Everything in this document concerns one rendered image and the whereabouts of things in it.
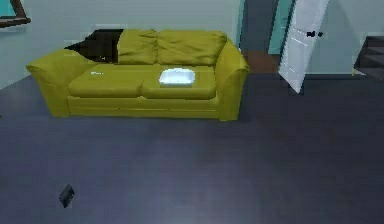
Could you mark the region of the white laptop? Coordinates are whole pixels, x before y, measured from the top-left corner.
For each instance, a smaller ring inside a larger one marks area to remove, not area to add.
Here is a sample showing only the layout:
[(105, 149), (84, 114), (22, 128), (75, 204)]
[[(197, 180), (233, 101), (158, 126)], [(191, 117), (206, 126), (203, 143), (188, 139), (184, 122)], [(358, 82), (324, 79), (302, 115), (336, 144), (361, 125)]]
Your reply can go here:
[(191, 69), (172, 68), (161, 72), (161, 86), (192, 86), (195, 82), (195, 72)]

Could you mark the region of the yellow-green sofa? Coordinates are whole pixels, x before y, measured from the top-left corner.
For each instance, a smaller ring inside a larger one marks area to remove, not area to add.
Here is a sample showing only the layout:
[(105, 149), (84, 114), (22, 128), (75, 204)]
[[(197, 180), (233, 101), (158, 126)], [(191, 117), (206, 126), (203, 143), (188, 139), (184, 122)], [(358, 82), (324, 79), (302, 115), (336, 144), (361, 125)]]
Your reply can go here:
[[(117, 50), (117, 63), (101, 63), (65, 47), (26, 68), (55, 117), (237, 119), (249, 66), (225, 33), (123, 29)], [(193, 70), (194, 84), (161, 86), (172, 68)]]

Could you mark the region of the white room door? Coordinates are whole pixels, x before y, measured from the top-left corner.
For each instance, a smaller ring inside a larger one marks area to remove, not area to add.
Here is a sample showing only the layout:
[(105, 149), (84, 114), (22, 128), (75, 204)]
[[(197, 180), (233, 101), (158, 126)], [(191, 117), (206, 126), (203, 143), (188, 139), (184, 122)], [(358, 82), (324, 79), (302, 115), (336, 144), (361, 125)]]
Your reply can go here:
[(297, 94), (301, 92), (318, 39), (317, 36), (307, 37), (306, 33), (320, 32), (328, 3), (329, 0), (295, 0), (294, 2), (278, 73)]

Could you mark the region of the small dark flat object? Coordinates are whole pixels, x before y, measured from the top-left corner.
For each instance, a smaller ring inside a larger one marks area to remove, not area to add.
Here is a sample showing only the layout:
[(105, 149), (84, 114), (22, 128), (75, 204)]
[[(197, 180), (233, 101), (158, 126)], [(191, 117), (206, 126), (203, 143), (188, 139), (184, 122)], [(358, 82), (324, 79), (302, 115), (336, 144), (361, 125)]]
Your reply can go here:
[(67, 184), (66, 187), (59, 195), (59, 200), (64, 208), (67, 208), (71, 200), (75, 195), (75, 191), (70, 184)]

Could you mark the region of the dark framed picture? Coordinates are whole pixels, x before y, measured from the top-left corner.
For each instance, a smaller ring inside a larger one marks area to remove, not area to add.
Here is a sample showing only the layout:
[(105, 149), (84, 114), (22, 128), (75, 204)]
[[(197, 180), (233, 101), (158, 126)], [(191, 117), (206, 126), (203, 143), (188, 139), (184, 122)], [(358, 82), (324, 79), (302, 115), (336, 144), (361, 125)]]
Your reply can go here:
[(0, 28), (24, 25), (31, 22), (23, 7), (24, 0), (0, 0)]

